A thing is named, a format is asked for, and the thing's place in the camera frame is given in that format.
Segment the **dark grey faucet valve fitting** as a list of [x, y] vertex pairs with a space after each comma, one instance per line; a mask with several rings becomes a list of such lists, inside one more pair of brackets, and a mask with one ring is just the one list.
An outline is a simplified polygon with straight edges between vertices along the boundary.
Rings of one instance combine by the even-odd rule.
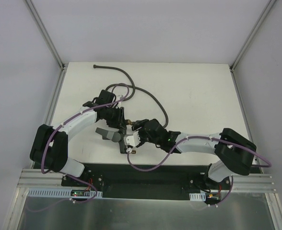
[[108, 126], [117, 129], [117, 131], [97, 127], [95, 132], [101, 135], [103, 140], [111, 140], [112, 142], [118, 143], [121, 154], [127, 154], [127, 150], [129, 150], [130, 153], [135, 154], [136, 150], [134, 150], [133, 146], [129, 144], [129, 138], [133, 135], [127, 133], [126, 122], [114, 122]]

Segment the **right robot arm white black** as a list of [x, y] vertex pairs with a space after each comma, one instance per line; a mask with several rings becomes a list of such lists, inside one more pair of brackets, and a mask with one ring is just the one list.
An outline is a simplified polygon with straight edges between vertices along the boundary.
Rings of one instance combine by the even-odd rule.
[[217, 156], [219, 160], [208, 166], [203, 177], [203, 183], [209, 189], [216, 188], [224, 178], [234, 174], [248, 176], [257, 149], [255, 144], [230, 128], [200, 136], [168, 131], [158, 120], [144, 119], [132, 123], [131, 129], [137, 138], [133, 146], [137, 148], [148, 142], [168, 155], [198, 152]]

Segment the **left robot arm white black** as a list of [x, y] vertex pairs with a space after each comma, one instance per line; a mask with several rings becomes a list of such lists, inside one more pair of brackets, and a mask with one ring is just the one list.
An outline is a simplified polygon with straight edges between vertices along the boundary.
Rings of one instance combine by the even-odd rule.
[[113, 128], [121, 128], [125, 122], [120, 117], [124, 109], [118, 105], [127, 95], [115, 95], [101, 90], [94, 101], [88, 101], [74, 115], [55, 126], [42, 124], [36, 132], [30, 159], [41, 167], [41, 173], [50, 171], [71, 175], [78, 186], [89, 181], [89, 168], [69, 157], [69, 142], [86, 127], [105, 120]]

